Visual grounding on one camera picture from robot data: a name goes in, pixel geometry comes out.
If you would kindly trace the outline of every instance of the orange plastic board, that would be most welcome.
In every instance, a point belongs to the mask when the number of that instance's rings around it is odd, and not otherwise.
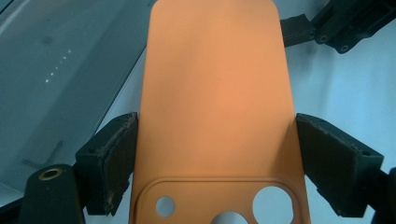
[[[160,0],[151,11],[130,223],[257,223],[278,186],[310,223],[289,75],[270,0]],[[157,213],[162,196],[175,211]]]

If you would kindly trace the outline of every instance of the orange object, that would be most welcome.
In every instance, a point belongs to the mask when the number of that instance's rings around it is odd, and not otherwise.
[[[160,0],[151,11],[130,223],[257,223],[267,186],[310,223],[290,82],[270,0]],[[157,213],[162,196],[175,211]]]

